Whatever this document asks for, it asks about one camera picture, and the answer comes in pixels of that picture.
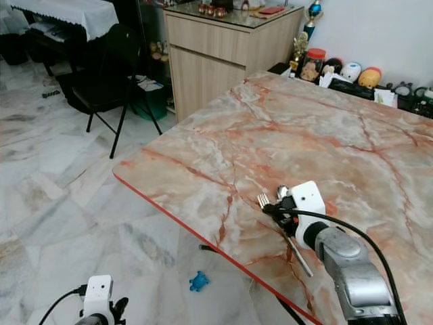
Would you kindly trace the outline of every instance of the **orange toy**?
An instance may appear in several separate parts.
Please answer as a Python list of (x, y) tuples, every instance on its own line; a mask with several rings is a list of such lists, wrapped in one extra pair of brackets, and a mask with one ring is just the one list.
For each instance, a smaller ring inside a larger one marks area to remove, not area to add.
[(379, 85), (381, 78), (382, 73), (380, 72), (380, 69), (371, 66), (366, 68), (363, 73), (361, 73), (358, 79), (358, 84), (360, 86), (373, 88)]

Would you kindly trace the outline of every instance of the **trophy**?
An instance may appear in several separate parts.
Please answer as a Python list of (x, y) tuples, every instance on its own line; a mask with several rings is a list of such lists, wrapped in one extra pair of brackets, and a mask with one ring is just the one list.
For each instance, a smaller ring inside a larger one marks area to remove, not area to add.
[(293, 72), (298, 70), (299, 62), (301, 62), (307, 46), (309, 46), (309, 36), (306, 32), (300, 33), (298, 38), (293, 39), (293, 60), (289, 62)]
[(304, 25), (304, 32), (306, 32), (311, 38), (315, 28), (315, 22), (323, 16), (322, 6), (320, 5), (320, 0), (315, 0), (314, 3), (305, 9), (306, 23)]

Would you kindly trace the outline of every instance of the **red table edge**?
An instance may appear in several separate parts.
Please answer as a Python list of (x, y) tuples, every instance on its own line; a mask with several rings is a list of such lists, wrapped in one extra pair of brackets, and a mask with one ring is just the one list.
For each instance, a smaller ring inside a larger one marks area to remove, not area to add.
[(171, 213), (169, 213), (166, 209), (164, 209), (163, 207), (161, 207), (160, 205), (156, 204), (154, 201), (152, 201), (150, 198), (148, 198), (146, 195), (144, 195), (143, 193), (141, 193), (139, 190), (137, 190), (136, 188), (134, 188), (132, 185), (130, 185), (129, 183), (127, 183), (126, 181), (124, 181), (122, 178), (120, 178), (120, 176), (118, 176), (115, 172), (113, 172), (115, 178), (122, 184), (124, 184), (126, 187), (128, 187), (129, 189), (131, 189), (132, 191), (134, 191), (135, 193), (137, 193), (138, 195), (140, 195), (142, 198), (144, 198), (145, 200), (147, 200), (150, 204), (152, 204), (154, 207), (156, 207), (158, 210), (160, 210), (161, 212), (165, 213), (166, 215), (168, 215), (171, 219), (173, 219), (174, 221), (176, 221), (179, 225), (181, 225), (182, 227), (184, 227), (186, 230), (188, 230), (188, 232), (192, 233), (195, 237), (197, 237), (198, 239), (200, 239), (202, 242), (204, 242), (206, 245), (209, 245), (212, 249), (214, 249), (216, 252), (218, 252), (218, 254), (222, 255), (224, 258), (226, 258), (227, 260), (229, 260), (232, 264), (234, 264), (236, 267), (240, 268), (244, 273), (246, 273), (248, 276), (250, 276), (252, 279), (256, 280), (258, 283), (260, 283), (262, 286), (264, 286), (267, 290), (271, 291), (271, 293), (273, 293), (276, 297), (280, 298), (282, 301), (284, 301), (285, 303), (287, 303), (288, 305), (290, 305), (291, 307), (293, 307), (294, 309), (296, 309), (299, 313), (301, 313), (303, 316), (305, 316), (306, 318), (308, 318), (310, 321), (312, 321), (314, 324), (316, 325), (323, 325), (321, 322), (319, 322), (318, 320), (316, 320), (312, 315), (307, 314), (303, 309), (299, 308), (297, 305), (295, 305), (293, 302), (291, 302), (290, 300), (288, 300), (287, 298), (285, 298), (283, 295), (281, 295), (279, 292), (277, 292), (274, 288), (272, 288), (271, 286), (269, 286), (268, 284), (266, 284), (265, 282), (263, 282), (261, 279), (257, 278), (252, 272), (248, 271), (242, 264), (239, 264), (237, 261), (235, 261), (234, 259), (232, 259), (230, 256), (228, 256), (227, 254), (225, 254), (222, 250), (220, 250), (218, 247), (214, 246), (213, 244), (211, 244), (209, 241), (207, 241), (206, 239), (204, 239), (203, 237), (201, 237), (201, 235), (199, 235), (198, 233), (196, 233), (195, 231), (193, 231), (190, 227), (188, 227), (187, 225), (185, 225), (182, 221), (180, 221), (179, 219), (177, 219), (174, 215), (172, 215)]

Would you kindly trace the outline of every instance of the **black chair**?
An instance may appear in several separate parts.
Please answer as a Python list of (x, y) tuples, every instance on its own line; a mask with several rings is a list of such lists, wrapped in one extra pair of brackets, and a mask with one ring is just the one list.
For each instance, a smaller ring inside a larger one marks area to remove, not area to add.
[[(137, 86), (135, 80), (139, 54), (140, 41), (135, 31), (125, 25), (114, 25), (107, 34), (99, 76), (87, 77), (85, 82), (72, 88), (75, 96), (89, 110), (89, 122), (87, 123), (86, 131), (90, 132), (93, 115), (96, 115), (116, 135), (110, 159), (114, 157), (128, 105), (137, 96), (144, 99), (147, 108), (147, 112), (145, 112), (152, 118), (159, 134), (162, 134), (147, 103), (146, 92)], [(124, 68), (129, 68), (130, 70), (127, 70), (127, 73), (125, 73)], [(98, 113), (107, 112), (119, 106), (123, 106), (123, 109), (116, 131)]]

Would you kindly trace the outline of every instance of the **marble floor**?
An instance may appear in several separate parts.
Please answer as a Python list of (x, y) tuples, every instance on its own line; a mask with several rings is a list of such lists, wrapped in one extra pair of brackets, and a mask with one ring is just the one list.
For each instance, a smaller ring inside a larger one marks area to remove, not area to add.
[[(55, 65), (53, 72), (68, 72)], [(138, 197), (112, 167), (158, 136), (128, 113), (114, 160), (113, 134), (71, 108), (42, 64), (0, 61), (0, 324), (38, 324), (63, 293), (96, 274), (126, 296), (127, 324), (294, 324), (275, 297)], [(120, 110), (106, 113), (115, 124)], [(163, 131), (175, 124), (169, 114)], [(189, 291), (198, 270), (210, 278)], [(69, 297), (46, 325), (73, 325), (83, 302)]]

